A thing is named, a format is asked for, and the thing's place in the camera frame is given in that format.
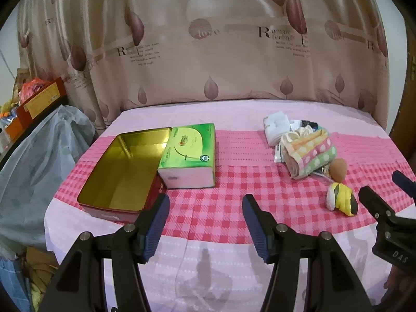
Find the person right hand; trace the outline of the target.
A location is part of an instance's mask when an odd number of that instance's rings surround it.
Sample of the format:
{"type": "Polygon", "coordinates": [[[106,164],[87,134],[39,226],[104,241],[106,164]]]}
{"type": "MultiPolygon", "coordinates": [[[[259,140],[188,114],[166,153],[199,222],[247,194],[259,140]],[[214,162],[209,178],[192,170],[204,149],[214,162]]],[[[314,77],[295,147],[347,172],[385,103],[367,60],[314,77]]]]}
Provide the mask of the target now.
{"type": "Polygon", "coordinates": [[[399,291],[399,306],[404,307],[405,304],[415,301],[415,271],[401,270],[393,265],[384,287],[399,291]]]}

